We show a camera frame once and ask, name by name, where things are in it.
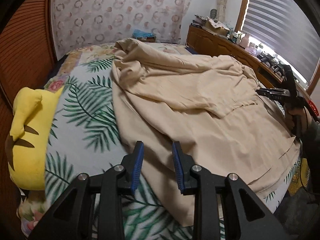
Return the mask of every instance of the yellow plush toy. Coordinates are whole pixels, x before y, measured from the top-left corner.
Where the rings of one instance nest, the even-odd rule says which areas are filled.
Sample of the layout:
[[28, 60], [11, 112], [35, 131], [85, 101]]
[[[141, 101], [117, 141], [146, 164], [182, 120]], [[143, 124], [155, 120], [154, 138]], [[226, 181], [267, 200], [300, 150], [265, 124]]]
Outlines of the yellow plush toy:
[[14, 99], [5, 152], [11, 180], [22, 189], [44, 190], [46, 148], [62, 89], [22, 88]]

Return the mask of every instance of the window blind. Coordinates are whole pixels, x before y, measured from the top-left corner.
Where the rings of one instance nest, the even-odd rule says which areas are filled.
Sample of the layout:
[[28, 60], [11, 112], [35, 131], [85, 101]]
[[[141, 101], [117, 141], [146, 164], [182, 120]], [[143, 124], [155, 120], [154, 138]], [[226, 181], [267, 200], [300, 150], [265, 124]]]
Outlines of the window blind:
[[294, 0], [249, 0], [242, 32], [268, 45], [310, 81], [320, 38]]

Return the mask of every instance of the bedspread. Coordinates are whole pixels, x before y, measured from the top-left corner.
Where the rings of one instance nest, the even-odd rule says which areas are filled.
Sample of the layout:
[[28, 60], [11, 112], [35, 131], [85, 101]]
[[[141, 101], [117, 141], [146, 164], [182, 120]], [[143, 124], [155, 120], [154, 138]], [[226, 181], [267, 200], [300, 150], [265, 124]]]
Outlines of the bedspread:
[[172, 141], [212, 173], [238, 174], [260, 198], [279, 186], [299, 145], [255, 92], [251, 68], [230, 56], [172, 55], [133, 39], [115, 47], [113, 103], [122, 142], [130, 150], [137, 138], [144, 142], [142, 173], [179, 223], [192, 225], [194, 198], [177, 188]]

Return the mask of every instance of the human hand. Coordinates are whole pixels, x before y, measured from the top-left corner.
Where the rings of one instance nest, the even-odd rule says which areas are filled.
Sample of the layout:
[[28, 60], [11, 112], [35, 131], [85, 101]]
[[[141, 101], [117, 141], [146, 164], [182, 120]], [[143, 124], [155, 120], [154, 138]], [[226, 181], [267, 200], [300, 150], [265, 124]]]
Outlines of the human hand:
[[302, 134], [304, 134], [312, 122], [312, 117], [311, 117], [308, 109], [294, 108], [294, 109], [290, 109], [290, 110], [287, 110], [287, 109], [285, 110], [285, 123], [290, 130], [292, 130], [294, 127], [294, 122], [292, 119], [293, 115], [300, 116]]

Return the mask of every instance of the metal screw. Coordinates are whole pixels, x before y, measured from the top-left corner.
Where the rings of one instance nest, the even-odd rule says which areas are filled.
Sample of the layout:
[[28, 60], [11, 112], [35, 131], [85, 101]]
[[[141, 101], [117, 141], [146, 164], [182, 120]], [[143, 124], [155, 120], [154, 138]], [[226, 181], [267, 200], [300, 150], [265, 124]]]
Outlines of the metal screw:
[[114, 167], [115, 171], [122, 171], [124, 167], [122, 165], [117, 165]]
[[85, 173], [81, 173], [78, 175], [79, 180], [86, 180], [88, 178], [88, 175]]
[[202, 167], [200, 165], [193, 165], [192, 166], [192, 170], [193, 171], [201, 171], [202, 170]]
[[238, 178], [239, 178], [238, 175], [235, 174], [235, 173], [231, 173], [231, 174], [229, 175], [229, 179], [231, 179], [231, 180], [237, 180]]

